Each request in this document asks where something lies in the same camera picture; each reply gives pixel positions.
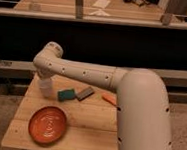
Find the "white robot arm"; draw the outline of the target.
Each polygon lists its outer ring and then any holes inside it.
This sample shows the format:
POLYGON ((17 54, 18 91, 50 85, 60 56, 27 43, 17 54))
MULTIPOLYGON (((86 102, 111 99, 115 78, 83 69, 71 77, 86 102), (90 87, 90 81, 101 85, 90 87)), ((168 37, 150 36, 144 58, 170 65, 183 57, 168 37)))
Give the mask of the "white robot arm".
POLYGON ((150 69, 123 69, 63 59, 50 42, 33 58, 40 79, 63 75, 117 95, 118 150, 173 150, 167 89, 150 69))

